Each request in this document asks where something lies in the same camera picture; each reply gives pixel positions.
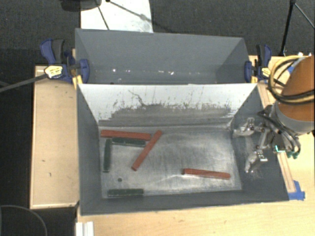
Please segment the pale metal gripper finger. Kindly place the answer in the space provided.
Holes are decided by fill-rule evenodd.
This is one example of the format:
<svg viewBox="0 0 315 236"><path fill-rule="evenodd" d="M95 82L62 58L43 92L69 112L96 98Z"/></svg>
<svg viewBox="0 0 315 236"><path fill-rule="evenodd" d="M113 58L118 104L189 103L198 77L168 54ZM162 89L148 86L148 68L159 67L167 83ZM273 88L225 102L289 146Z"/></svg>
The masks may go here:
<svg viewBox="0 0 315 236"><path fill-rule="evenodd" d="M243 125L233 130L232 138L251 136L255 132L254 121L255 121L254 118L248 118Z"/></svg>
<svg viewBox="0 0 315 236"><path fill-rule="evenodd" d="M264 156L261 150L254 151L247 157L244 171L246 173L253 173L266 162L268 162L268 158Z"/></svg>

